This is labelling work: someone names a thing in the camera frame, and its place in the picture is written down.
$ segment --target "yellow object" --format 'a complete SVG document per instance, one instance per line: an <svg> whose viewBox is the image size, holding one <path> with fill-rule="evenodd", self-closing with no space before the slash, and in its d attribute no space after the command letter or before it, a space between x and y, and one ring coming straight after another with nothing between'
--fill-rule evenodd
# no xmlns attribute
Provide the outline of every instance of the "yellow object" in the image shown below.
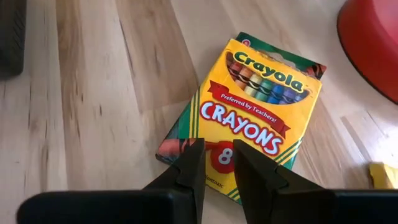
<svg viewBox="0 0 398 224"><path fill-rule="evenodd" d="M369 166L375 189L398 189L398 169L383 163Z"/></svg>
<svg viewBox="0 0 398 224"><path fill-rule="evenodd" d="M229 73L228 55L242 69L254 73L252 78L241 77L249 83L245 90ZM264 85L270 85L268 92L263 93L269 95L268 103L253 97L263 79L270 81ZM321 85L316 78L231 39L164 143L205 138L206 183L241 203L233 172L232 140L242 139L291 169ZM286 98L293 103L282 105ZM180 143L175 152L184 150L183 141ZM172 150L160 150L157 155L165 162L178 156Z"/></svg>

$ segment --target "crayola crayon box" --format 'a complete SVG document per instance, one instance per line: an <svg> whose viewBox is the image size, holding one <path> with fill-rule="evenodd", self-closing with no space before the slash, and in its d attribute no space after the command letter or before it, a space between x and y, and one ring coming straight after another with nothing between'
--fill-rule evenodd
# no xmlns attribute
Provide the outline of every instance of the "crayola crayon box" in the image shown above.
<svg viewBox="0 0 398 224"><path fill-rule="evenodd" d="M170 164L196 138L205 138L206 183L241 203L232 141L242 139L291 169L324 71L323 65L240 33L228 42L160 145L157 158Z"/></svg>

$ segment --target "red crayon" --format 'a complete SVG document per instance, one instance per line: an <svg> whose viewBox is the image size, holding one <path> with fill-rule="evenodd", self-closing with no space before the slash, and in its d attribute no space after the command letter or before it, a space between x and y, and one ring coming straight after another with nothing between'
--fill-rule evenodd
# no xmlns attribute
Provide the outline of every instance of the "red crayon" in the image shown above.
<svg viewBox="0 0 398 224"><path fill-rule="evenodd" d="M159 146L158 155L162 157L179 156L191 146L196 139L165 139ZM233 144L230 141L205 142L206 151L211 151L211 166L222 174L234 171Z"/></svg>

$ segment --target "black tool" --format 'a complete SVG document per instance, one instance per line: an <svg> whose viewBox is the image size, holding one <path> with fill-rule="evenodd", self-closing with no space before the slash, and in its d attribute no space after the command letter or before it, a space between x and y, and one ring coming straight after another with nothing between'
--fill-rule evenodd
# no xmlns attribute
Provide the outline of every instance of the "black tool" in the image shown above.
<svg viewBox="0 0 398 224"><path fill-rule="evenodd" d="M24 69L26 0L0 0L0 80Z"/></svg>
<svg viewBox="0 0 398 224"><path fill-rule="evenodd" d="M235 178L248 224L395 223L394 190L328 190L235 140ZM142 190L44 193L24 202L25 223L201 223L205 142L198 139Z"/></svg>

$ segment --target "wood grain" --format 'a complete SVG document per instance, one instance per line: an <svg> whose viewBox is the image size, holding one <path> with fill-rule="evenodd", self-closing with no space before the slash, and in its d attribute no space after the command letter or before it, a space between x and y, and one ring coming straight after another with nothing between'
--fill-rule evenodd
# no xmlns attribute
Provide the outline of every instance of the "wood grain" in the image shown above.
<svg viewBox="0 0 398 224"><path fill-rule="evenodd" d="M55 2L29 0L24 72L1 82L0 220L23 200L67 189Z"/></svg>
<svg viewBox="0 0 398 224"><path fill-rule="evenodd" d="M229 38L248 32L327 65L294 171L369 187L398 166L398 107L356 72L336 33L345 0L28 0L24 73L0 82L0 220L39 192L139 189L158 145ZM206 188L204 223L244 223Z"/></svg>

